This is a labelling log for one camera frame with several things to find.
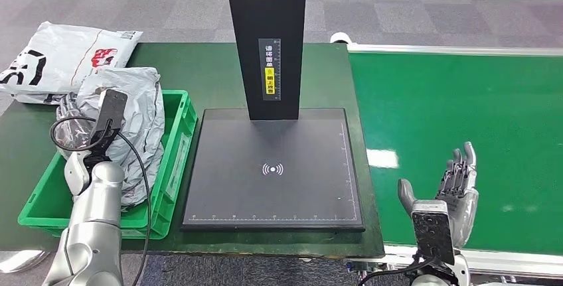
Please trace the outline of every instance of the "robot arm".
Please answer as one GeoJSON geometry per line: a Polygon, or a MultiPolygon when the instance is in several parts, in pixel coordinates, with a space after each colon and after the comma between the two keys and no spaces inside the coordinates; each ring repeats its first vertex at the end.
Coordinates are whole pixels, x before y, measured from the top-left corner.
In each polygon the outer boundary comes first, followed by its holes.
{"type": "Polygon", "coordinates": [[[434,200],[417,200],[406,179],[398,182],[399,199],[412,219],[418,255],[434,258],[418,272],[412,285],[469,285],[469,268],[461,248],[473,228],[477,199],[475,150],[470,142],[464,144],[465,157],[459,149],[446,170],[434,200]]]}
{"type": "Polygon", "coordinates": [[[44,286],[123,285],[120,220],[125,174],[105,152],[121,128],[127,96],[106,90],[100,101],[91,149],[74,149],[64,167],[74,206],[44,286]]]}

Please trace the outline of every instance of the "gray plastic bag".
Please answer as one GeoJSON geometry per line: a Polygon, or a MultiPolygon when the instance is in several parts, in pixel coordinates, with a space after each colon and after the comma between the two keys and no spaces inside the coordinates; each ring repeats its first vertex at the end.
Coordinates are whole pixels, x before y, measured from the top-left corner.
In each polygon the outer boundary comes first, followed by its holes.
{"type": "MultiPolygon", "coordinates": [[[[77,94],[62,98],[56,111],[57,119],[82,115],[97,118],[100,94],[114,89],[127,94],[127,105],[123,114],[121,134],[135,146],[147,172],[149,186],[154,185],[163,155],[161,138],[164,134],[164,106],[162,91],[158,83],[160,75],[156,69],[100,68],[97,74],[87,77],[77,94]]],[[[80,147],[88,143],[93,123],[73,120],[62,123],[56,138],[62,144],[80,147]]],[[[68,158],[69,152],[59,149],[68,158]]],[[[116,137],[106,152],[108,157],[121,165],[125,171],[121,205],[124,208],[143,202],[146,189],[139,162],[127,143],[116,137]]]]}

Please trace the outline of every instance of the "package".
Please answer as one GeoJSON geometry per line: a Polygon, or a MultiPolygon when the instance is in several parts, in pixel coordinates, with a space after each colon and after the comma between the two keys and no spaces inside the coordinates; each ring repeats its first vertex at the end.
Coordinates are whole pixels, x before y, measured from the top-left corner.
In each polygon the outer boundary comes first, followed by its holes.
{"type": "MultiPolygon", "coordinates": [[[[100,94],[113,89],[127,94],[121,134],[133,143],[147,172],[152,188],[163,154],[161,138],[164,134],[164,104],[156,69],[103,67],[97,74],[88,76],[78,93],[61,99],[56,118],[86,116],[96,119],[99,113],[100,94]]],[[[61,123],[56,139],[69,147],[88,144],[93,123],[72,120],[61,123]]],[[[70,153],[59,149],[68,158],[70,153]]],[[[106,155],[125,171],[121,205],[124,208],[143,202],[146,197],[141,166],[127,143],[116,137],[106,155]]]]}
{"type": "Polygon", "coordinates": [[[77,92],[98,68],[125,67],[142,33],[44,22],[10,67],[0,73],[0,92],[10,93],[20,102],[54,103],[49,94],[77,92]]]}

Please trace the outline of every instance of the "gray carpet floor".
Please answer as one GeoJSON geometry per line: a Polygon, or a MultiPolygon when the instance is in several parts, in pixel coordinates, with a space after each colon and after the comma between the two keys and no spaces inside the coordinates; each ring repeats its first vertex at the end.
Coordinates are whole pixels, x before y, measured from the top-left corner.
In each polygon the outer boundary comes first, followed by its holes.
{"type": "MultiPolygon", "coordinates": [[[[9,65],[43,21],[145,31],[143,42],[234,42],[227,0],[0,0],[0,11],[0,68],[9,65]]],[[[563,1],[307,0],[305,42],[327,42],[338,31],[365,44],[563,47],[563,1]]],[[[10,103],[8,95],[0,94],[0,115],[10,103]]],[[[0,286],[40,285],[51,261],[0,275],[0,286]]],[[[125,285],[131,285],[139,263],[140,255],[123,256],[125,285]]],[[[141,285],[355,281],[338,259],[305,263],[292,257],[150,255],[141,285]]],[[[401,276],[373,283],[407,284],[401,276]]]]}

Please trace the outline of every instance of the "wireless charging symbol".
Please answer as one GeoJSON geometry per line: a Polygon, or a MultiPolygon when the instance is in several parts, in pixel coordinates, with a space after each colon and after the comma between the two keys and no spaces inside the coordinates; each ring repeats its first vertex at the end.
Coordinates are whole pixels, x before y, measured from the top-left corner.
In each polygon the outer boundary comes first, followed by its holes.
{"type": "Polygon", "coordinates": [[[283,174],[283,164],[278,163],[278,165],[276,165],[276,166],[270,166],[267,163],[264,163],[264,165],[262,165],[262,174],[268,175],[270,173],[276,173],[277,175],[282,175],[283,174]]]}

